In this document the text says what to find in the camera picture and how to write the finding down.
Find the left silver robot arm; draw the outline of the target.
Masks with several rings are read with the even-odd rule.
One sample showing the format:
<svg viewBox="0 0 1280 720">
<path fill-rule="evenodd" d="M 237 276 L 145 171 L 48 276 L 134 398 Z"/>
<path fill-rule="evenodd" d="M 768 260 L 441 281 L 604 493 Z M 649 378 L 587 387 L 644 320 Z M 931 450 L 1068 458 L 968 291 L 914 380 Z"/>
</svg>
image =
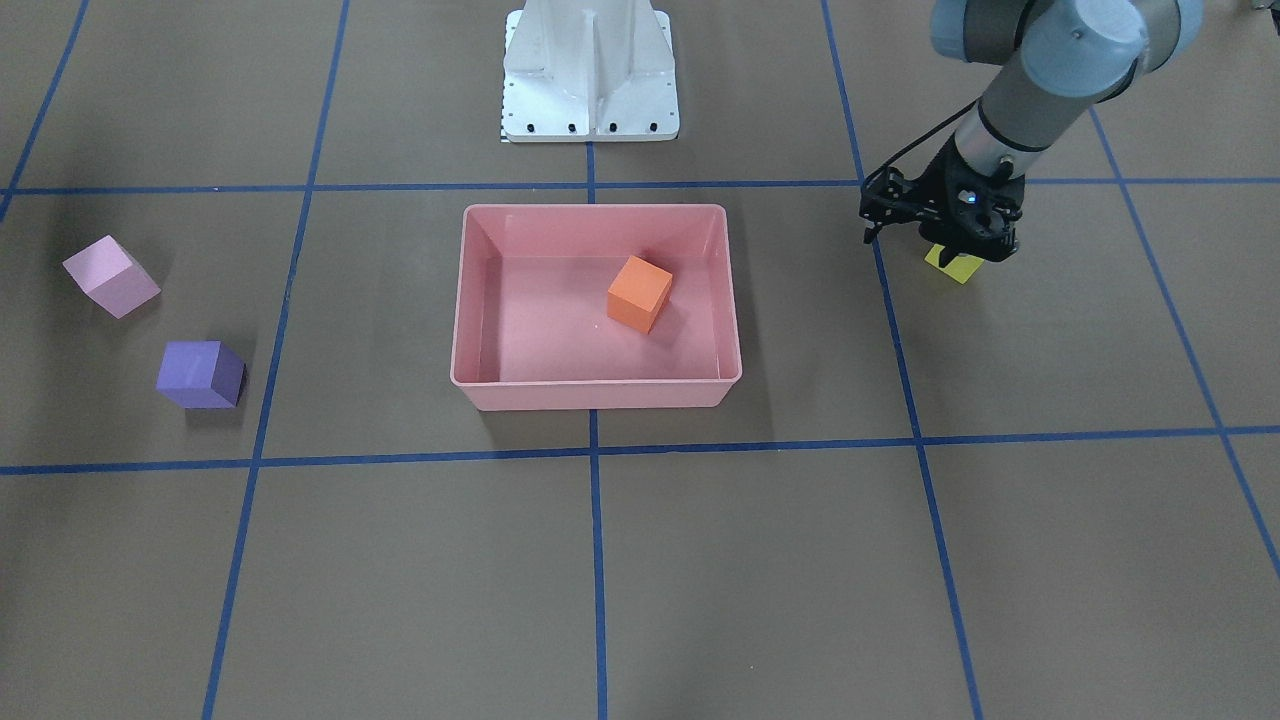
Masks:
<svg viewBox="0 0 1280 720">
<path fill-rule="evenodd" d="M 863 181 L 864 242 L 914 224 L 941 266 L 1011 258 L 1029 169 L 1094 105 L 1188 50 L 1203 20 L 1202 1 L 937 1 L 933 49 L 997 74 L 943 122 L 918 177 L 887 160 Z"/>
</svg>

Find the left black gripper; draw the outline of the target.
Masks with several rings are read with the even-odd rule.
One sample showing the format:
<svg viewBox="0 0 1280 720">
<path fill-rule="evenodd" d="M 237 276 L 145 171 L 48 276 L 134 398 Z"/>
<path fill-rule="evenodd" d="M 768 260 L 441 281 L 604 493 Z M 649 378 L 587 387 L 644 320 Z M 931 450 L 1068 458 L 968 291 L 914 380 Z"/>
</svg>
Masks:
<svg viewBox="0 0 1280 720">
<path fill-rule="evenodd" d="M 1025 181 L 1009 154 L 984 174 L 968 165 L 950 138 L 916 178 L 888 160 L 864 179 L 860 193 L 864 243 L 876 242 L 887 225 L 915 223 L 923 240 L 941 247 L 941 264 L 961 255 L 1002 263 L 1020 249 L 1016 223 Z"/>
</svg>

